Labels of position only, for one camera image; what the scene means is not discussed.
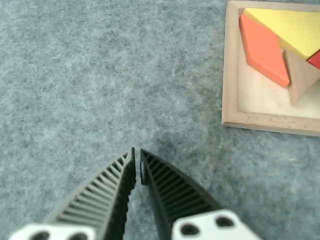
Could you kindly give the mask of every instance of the wooden tray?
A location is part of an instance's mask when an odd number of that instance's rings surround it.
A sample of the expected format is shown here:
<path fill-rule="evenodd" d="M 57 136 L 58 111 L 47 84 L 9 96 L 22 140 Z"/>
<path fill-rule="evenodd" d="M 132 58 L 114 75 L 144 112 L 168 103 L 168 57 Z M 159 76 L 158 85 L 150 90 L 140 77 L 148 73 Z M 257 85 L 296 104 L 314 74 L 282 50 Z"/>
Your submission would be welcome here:
<path fill-rule="evenodd" d="M 320 12 L 320 5 L 231 0 L 225 16 L 222 124 L 229 127 L 320 136 L 320 84 L 293 107 L 281 88 L 247 65 L 239 29 L 245 8 Z"/>

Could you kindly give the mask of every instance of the red puzzle piece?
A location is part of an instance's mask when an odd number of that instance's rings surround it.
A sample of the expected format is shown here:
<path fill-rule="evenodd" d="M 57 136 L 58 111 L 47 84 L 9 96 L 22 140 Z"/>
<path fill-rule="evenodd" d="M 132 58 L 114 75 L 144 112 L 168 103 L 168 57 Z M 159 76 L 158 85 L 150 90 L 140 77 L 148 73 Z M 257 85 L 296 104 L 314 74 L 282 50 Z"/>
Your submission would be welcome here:
<path fill-rule="evenodd" d="M 308 62 L 320 69 L 320 50 L 308 59 Z"/>

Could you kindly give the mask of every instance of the wooden tray frame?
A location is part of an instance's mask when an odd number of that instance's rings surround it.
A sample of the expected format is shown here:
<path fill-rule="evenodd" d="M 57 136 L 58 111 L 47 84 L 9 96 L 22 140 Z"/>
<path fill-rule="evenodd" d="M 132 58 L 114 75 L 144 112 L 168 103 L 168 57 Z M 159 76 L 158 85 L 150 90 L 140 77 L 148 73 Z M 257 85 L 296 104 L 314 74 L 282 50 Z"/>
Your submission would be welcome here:
<path fill-rule="evenodd" d="M 247 0 L 230 0 L 227 3 L 224 39 L 222 124 L 236 128 L 320 136 L 320 119 L 241 112 L 238 109 L 239 15 L 245 8 L 320 12 L 320 5 L 314 4 Z"/>

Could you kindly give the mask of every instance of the mounting hole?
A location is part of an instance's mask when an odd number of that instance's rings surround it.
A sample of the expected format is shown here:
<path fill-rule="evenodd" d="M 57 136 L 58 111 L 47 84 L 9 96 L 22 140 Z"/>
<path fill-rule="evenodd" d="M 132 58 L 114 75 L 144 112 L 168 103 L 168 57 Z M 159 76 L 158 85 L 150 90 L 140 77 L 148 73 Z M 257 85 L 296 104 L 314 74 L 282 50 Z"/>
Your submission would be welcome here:
<path fill-rule="evenodd" d="M 71 236 L 69 240 L 87 240 L 87 235 L 83 233 L 76 233 L 75 235 Z"/>
<path fill-rule="evenodd" d="M 196 235 L 199 233 L 199 229 L 192 224 L 186 224 L 181 227 L 181 233 L 183 235 Z"/>
<path fill-rule="evenodd" d="M 215 220 L 215 222 L 219 227 L 222 227 L 222 228 L 223 227 L 231 227 L 234 225 L 234 222 L 226 217 L 219 217 Z"/>
<path fill-rule="evenodd" d="M 49 233 L 47 231 L 41 231 L 33 235 L 30 240 L 47 240 L 49 239 Z"/>

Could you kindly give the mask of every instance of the ribbed gripper pad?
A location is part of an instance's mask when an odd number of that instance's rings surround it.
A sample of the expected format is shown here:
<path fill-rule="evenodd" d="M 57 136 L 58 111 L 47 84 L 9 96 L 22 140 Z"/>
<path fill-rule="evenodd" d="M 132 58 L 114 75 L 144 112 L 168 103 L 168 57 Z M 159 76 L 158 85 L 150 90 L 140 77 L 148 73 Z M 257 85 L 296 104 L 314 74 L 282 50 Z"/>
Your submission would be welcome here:
<path fill-rule="evenodd" d="M 140 157 L 142 183 L 148 186 L 161 240 L 171 239 L 177 219 L 221 209 L 207 191 L 170 163 L 143 149 Z"/>
<path fill-rule="evenodd" d="M 46 222 L 92 226 L 96 230 L 96 240 L 121 240 L 129 195 L 135 183 L 132 148 L 84 181 L 58 209 L 49 214 Z"/>

